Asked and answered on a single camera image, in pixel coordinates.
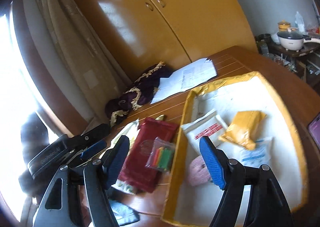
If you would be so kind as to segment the white packet red text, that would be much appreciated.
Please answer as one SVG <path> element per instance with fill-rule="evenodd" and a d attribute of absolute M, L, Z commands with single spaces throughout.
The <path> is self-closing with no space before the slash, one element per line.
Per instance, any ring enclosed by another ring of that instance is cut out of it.
<path fill-rule="evenodd" d="M 227 124 L 214 109 L 195 121 L 181 126 L 189 144 L 198 155 L 200 155 L 200 139 L 202 137 L 208 137 L 214 146 L 217 147 L 222 142 L 219 140 L 219 136 L 222 135 L 227 128 Z"/>

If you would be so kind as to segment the yellow fuzzy towel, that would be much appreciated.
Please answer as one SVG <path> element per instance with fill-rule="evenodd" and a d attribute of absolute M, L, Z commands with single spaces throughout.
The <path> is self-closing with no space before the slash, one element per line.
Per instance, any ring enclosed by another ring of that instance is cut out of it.
<path fill-rule="evenodd" d="M 166 115 L 162 114 L 162 115 L 158 116 L 157 118 L 155 118 L 155 120 L 165 121 L 166 117 L 167 117 Z"/>

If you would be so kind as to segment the purple gold-fringed cloth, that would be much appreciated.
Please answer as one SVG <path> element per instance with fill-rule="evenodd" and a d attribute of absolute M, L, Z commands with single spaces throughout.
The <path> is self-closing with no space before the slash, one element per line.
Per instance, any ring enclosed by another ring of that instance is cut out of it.
<path fill-rule="evenodd" d="M 151 102 L 160 85 L 160 79 L 169 78 L 172 73 L 172 68 L 163 61 L 143 71 L 121 96 L 108 101 L 105 105 L 105 114 L 110 126 L 120 124 L 131 111 Z"/>

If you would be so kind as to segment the dark grey cloth piece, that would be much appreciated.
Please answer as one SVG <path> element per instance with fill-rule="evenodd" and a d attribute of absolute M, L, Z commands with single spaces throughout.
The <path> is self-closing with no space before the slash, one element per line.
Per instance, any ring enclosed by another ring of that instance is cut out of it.
<path fill-rule="evenodd" d="M 109 199 L 108 201 L 119 226 L 125 226 L 140 221 L 139 213 L 131 207 L 115 200 Z"/>

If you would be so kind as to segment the yellow wooden wardrobe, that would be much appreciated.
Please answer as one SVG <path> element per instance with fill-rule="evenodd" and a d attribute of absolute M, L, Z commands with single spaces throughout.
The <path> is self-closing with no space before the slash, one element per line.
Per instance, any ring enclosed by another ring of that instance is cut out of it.
<path fill-rule="evenodd" d="M 127 76 L 179 69 L 231 46 L 255 51 L 237 0 L 74 0 Z"/>

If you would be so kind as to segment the clear plastic bottle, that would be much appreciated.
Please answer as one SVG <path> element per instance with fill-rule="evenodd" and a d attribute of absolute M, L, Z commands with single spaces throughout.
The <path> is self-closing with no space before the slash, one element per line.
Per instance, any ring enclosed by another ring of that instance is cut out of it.
<path fill-rule="evenodd" d="M 304 19 L 298 11 L 296 12 L 296 15 L 295 15 L 295 23 L 298 27 L 299 32 L 304 33 L 305 32 Z"/>

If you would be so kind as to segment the white paper sheets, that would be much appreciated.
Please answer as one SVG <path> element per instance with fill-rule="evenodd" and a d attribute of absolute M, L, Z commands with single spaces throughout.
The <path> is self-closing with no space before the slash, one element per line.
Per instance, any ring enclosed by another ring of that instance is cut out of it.
<path fill-rule="evenodd" d="M 151 104 L 162 101 L 179 92 L 185 92 L 217 76 L 210 59 L 202 58 L 173 72 L 168 78 L 160 78 L 159 87 Z"/>

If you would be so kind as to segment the pink fuzzy sock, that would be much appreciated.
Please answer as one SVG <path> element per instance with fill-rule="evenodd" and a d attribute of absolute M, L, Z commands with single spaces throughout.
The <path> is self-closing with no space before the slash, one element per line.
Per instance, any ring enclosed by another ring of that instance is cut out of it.
<path fill-rule="evenodd" d="M 196 157 L 188 167 L 187 180 L 191 186 L 199 186 L 212 181 L 212 177 L 201 155 Z"/>

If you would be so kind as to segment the dark side table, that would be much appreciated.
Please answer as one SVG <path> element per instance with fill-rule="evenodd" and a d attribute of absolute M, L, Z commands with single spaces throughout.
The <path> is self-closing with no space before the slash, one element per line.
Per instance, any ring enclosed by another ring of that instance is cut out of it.
<path fill-rule="evenodd" d="M 319 44 L 306 43 L 298 51 L 286 50 L 276 44 L 269 34 L 255 37 L 258 51 L 297 75 L 313 89 L 319 90 Z"/>

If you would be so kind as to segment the white electric cooker pot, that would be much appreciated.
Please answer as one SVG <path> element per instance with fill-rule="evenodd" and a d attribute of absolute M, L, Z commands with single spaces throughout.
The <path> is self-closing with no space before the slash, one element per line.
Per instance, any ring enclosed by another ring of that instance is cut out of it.
<path fill-rule="evenodd" d="M 285 50 L 290 51 L 299 51 L 306 43 L 320 43 L 319 38 L 304 37 L 300 32 L 291 28 L 277 32 L 277 36 L 280 45 L 285 48 Z"/>

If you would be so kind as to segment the beige curtain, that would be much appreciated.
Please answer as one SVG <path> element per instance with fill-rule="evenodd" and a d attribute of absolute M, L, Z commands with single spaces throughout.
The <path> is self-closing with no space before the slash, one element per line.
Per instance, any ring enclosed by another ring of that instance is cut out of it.
<path fill-rule="evenodd" d="M 55 49 L 95 115 L 112 124 L 128 111 L 113 106 L 130 79 L 80 12 L 74 0 L 36 0 Z"/>

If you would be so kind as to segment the red foil bag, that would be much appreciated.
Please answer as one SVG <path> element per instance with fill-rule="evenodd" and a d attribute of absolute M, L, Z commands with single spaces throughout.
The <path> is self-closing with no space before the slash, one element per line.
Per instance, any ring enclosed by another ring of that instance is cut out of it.
<path fill-rule="evenodd" d="M 159 179 L 156 169 L 147 167 L 156 138 L 171 142 L 178 124 L 145 118 L 139 133 L 126 157 L 118 179 L 144 192 L 152 193 Z"/>

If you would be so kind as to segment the yellow lidded jar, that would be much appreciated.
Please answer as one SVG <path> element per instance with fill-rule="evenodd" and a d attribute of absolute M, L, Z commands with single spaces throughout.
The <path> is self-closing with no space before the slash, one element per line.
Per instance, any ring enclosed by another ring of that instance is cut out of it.
<path fill-rule="evenodd" d="M 287 22 L 285 20 L 282 20 L 282 21 L 278 22 L 279 31 L 286 31 L 290 27 L 291 27 L 291 23 L 289 23 L 289 22 Z"/>

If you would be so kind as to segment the white packet blue print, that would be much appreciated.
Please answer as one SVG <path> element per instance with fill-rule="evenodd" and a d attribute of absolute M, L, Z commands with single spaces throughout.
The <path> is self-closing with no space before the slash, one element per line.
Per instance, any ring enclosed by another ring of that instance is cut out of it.
<path fill-rule="evenodd" d="M 265 137 L 256 141 L 255 149 L 250 151 L 237 147 L 233 151 L 233 158 L 243 166 L 259 168 L 261 165 L 271 164 L 272 137 Z"/>

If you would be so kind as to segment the clear bag coloured sticks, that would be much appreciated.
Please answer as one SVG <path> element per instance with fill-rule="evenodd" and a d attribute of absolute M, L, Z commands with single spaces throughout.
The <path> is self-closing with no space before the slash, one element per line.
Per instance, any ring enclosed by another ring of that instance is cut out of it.
<path fill-rule="evenodd" d="M 153 142 L 152 150 L 145 166 L 159 172 L 168 172 L 171 169 L 175 148 L 174 143 L 157 137 Z"/>

